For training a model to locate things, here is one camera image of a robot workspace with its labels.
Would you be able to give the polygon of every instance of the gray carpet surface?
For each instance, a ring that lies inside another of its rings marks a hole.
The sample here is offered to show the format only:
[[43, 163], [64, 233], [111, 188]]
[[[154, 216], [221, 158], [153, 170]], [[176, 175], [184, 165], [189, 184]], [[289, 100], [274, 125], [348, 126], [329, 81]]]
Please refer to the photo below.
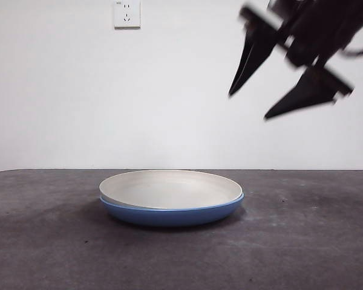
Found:
[[0, 290], [363, 289], [363, 171], [202, 170], [243, 206], [190, 228], [109, 216], [127, 170], [0, 172]]

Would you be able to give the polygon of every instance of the white plate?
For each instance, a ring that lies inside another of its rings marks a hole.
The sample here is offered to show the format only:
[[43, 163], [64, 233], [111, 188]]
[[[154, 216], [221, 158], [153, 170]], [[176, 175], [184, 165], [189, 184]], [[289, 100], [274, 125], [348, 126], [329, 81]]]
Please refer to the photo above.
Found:
[[101, 182], [101, 197], [112, 204], [160, 209], [202, 208], [231, 202], [242, 188], [228, 178], [188, 170], [143, 170]]

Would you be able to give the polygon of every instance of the wall outlet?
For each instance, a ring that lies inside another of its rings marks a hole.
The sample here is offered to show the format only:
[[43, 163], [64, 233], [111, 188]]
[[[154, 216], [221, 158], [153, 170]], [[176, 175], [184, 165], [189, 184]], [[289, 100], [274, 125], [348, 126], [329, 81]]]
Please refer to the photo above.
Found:
[[114, 28], [140, 27], [140, 0], [116, 0]]

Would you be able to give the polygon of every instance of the plate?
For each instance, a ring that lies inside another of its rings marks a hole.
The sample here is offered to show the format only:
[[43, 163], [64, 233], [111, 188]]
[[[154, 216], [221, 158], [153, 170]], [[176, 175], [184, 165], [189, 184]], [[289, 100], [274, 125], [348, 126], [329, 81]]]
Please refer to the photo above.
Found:
[[100, 199], [123, 221], [157, 227], [205, 224], [225, 218], [242, 202], [231, 179], [188, 170], [142, 170], [100, 184]]

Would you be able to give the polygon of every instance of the plate rim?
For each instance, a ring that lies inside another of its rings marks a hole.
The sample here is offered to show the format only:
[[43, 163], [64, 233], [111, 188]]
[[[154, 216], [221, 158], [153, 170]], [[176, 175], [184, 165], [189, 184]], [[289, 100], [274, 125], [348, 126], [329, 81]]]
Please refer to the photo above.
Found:
[[[198, 208], [213, 208], [213, 207], [220, 207], [220, 206], [223, 206], [225, 204], [231, 204], [232, 202], [236, 201], [237, 199], [239, 199], [240, 197], [244, 196], [244, 193], [243, 193], [243, 189], [241, 187], [241, 185], [239, 185], [237, 182], [235, 182], [234, 180], [230, 179], [230, 178], [227, 178], [227, 177], [224, 177], [224, 176], [221, 176], [221, 175], [217, 175], [217, 174], [213, 174], [213, 173], [207, 173], [207, 172], [201, 172], [201, 171], [198, 171], [198, 170], [183, 170], [183, 169], [148, 169], [148, 170], [134, 170], [134, 171], [129, 171], [129, 172], [124, 172], [124, 173], [120, 173], [120, 174], [116, 174], [116, 175], [113, 175], [113, 176], [110, 176], [108, 177], [107, 179], [104, 179], [103, 181], [101, 181], [101, 183], [99, 184], [99, 190], [101, 192], [101, 195], [100, 195], [100, 198], [102, 197], [106, 197], [108, 199], [112, 199], [113, 201], [116, 201], [118, 202], [117, 204], [115, 205], [118, 205], [118, 206], [121, 206], [121, 207], [126, 207], [126, 208], [151, 208], [151, 209], [155, 209], [155, 210], [184, 210], [184, 208], [160, 208], [160, 207], [141, 207], [139, 205], [134, 205], [134, 204], [126, 204], [124, 202], [120, 202], [120, 201], [117, 201], [113, 198], [110, 198], [109, 196], [107, 196], [103, 191], [102, 191], [102, 184], [104, 182], [107, 182], [107, 180], [111, 179], [111, 178], [114, 178], [116, 176], [120, 176], [120, 175], [126, 175], [126, 174], [130, 174], [130, 173], [136, 173], [136, 172], [195, 172], [195, 173], [199, 173], [199, 174], [203, 174], [203, 175], [214, 175], [216, 177], [219, 177], [219, 178], [223, 178], [223, 179], [226, 179], [228, 181], [230, 181], [231, 183], [235, 184], [238, 189], [239, 189], [239, 194], [237, 195], [236, 198], [232, 199], [231, 201], [228, 201], [228, 202], [225, 202], [223, 204], [215, 204], [215, 205], [207, 205], [205, 207], [194, 207], [194, 208], [185, 208], [185, 209], [191, 209], [191, 210], [195, 210], [195, 209], [198, 209]], [[112, 202], [109, 202], [109, 201], [106, 201], [105, 198], [102, 198], [102, 201], [105, 201], [109, 204], [113, 204]]]
[[241, 195], [236, 198], [233, 199], [232, 201], [229, 202], [225, 202], [224, 204], [217, 204], [217, 205], [209, 205], [207, 207], [190, 207], [190, 208], [154, 208], [154, 207], [136, 207], [134, 205], [128, 205], [128, 204], [112, 204], [111, 202], [108, 202], [106, 200], [104, 200], [104, 198], [102, 196], [99, 197], [99, 199], [107, 205], [111, 205], [113, 207], [119, 207], [119, 208], [124, 208], [127, 210], [138, 210], [138, 211], [171, 211], [171, 212], [175, 212], [175, 211], [196, 211], [196, 210], [207, 210], [207, 209], [211, 209], [211, 208], [218, 208], [218, 207], [225, 207], [227, 205], [231, 205], [231, 204], [235, 204], [237, 202], [240, 202], [242, 199], [244, 198], [244, 193], [242, 192]]

